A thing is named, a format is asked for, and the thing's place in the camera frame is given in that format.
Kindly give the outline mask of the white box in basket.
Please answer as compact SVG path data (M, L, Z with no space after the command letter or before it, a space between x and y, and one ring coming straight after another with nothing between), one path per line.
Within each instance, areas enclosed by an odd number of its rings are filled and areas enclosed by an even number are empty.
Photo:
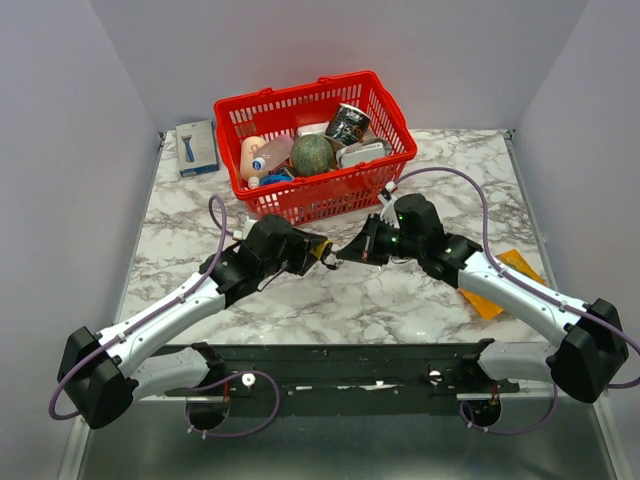
M320 122L303 125L297 128L297 135L299 137L305 135L324 135L329 122Z

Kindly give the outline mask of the yellow black padlock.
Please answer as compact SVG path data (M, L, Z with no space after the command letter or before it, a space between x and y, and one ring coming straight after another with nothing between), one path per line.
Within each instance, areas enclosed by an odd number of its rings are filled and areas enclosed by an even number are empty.
M318 244L312 251L311 255L318 261L325 262L328 256L331 254L333 243L330 240L325 240Z

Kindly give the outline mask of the orange snack bag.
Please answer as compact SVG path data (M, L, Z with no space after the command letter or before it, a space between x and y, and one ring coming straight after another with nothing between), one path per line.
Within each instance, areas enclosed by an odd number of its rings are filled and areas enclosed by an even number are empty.
M493 318L498 310L504 310L531 327L542 325L548 320L548 308L533 294L518 287L505 276L500 277L499 273L503 267L508 267L529 286L534 282L545 286L543 278L516 249L499 254L497 260L498 269L481 252L474 253L466 261L458 280L463 295L483 318Z

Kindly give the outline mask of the red plastic shopping basket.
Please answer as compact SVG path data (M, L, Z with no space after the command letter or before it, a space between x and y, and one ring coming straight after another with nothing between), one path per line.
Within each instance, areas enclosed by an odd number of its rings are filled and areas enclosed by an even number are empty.
M400 107L369 70L222 99L213 111L235 197L294 224L377 203L417 153Z

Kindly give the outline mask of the blue razor package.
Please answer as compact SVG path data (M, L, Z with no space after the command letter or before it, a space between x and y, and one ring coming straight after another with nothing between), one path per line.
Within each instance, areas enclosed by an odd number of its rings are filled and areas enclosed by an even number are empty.
M202 120L176 127L178 171L181 177L217 172L219 158L213 125Z

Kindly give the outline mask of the pink lotion bottle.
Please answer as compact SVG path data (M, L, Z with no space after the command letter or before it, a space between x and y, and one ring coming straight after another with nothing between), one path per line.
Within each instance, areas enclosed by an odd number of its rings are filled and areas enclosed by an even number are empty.
M249 189L260 186L260 181L289 159L294 140L283 134L266 141L262 137L247 137L241 145L240 174Z

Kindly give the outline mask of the black printed can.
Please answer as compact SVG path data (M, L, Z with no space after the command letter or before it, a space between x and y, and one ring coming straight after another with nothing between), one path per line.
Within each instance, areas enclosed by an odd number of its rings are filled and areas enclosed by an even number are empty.
M344 146L361 142L371 123L364 111L347 103L340 103L329 121L324 136Z

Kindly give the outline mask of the blue object in basket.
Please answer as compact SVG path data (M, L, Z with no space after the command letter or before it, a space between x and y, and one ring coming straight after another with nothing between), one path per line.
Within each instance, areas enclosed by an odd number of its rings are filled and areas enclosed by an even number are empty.
M277 170L275 173L271 173L264 176L260 180L259 185L268 186L268 185L273 185L277 183L292 182L295 179L296 179L296 176L293 175L290 170L287 170L286 168L281 168Z

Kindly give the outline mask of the green round melon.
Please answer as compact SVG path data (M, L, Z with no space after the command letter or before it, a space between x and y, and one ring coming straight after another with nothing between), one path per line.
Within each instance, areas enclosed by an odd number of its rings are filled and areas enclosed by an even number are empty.
M291 166L304 177L327 173L333 161L333 148L329 141L320 135L298 137L290 152Z

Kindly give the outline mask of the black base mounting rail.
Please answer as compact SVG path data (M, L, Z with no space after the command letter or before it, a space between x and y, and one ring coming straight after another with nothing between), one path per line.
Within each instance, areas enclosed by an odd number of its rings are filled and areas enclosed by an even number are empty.
M483 403L516 393L479 367L488 341L454 344L215 345L194 349L209 368L199 392L175 387L169 396L201 401L196 417L454 415L458 398Z

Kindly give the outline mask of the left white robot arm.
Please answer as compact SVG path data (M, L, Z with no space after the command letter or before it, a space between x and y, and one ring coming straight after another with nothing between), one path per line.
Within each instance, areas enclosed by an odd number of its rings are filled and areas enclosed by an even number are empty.
M134 317L97 333L81 327L66 340L56 395L66 394L92 429L118 419L137 399L175 389L214 393L222 372L201 349L160 355L170 340L264 288L281 273L305 275L331 241L268 214L248 220L182 285Z

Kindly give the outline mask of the silver key bunch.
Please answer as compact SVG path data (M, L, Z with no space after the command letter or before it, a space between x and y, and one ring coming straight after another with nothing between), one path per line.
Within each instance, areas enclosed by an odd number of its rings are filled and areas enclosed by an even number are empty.
M329 254L321 259L321 264L331 271L339 270L343 263L344 261L338 259L334 254Z

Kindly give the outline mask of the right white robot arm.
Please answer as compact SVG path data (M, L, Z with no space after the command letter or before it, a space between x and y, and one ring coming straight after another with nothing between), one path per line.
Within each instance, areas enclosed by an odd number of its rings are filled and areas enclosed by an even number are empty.
M479 244L446 232L436 207L421 194L388 201L337 257L375 266L394 257L414 260L429 277L500 306L546 339L538 347L490 342L460 367L461 382L471 391L495 380L533 380L593 403L629 357L613 304L586 303L491 262Z

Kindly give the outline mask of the silver tin container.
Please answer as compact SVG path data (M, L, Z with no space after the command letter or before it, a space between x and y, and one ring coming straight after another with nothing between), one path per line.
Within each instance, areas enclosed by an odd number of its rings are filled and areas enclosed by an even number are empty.
M391 145L381 138L374 138L365 142L356 143L337 151L337 165L351 168L360 163L370 163L384 158L392 153Z

